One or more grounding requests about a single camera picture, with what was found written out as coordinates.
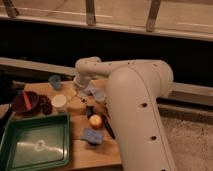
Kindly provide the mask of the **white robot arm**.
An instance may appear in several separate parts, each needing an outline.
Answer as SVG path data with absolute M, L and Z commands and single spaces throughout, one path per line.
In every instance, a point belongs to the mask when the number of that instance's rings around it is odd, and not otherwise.
M 156 102 L 172 86 L 171 67 L 162 60 L 89 57 L 75 69 L 81 89 L 96 75 L 107 78 L 107 108 L 124 171 L 177 171 Z

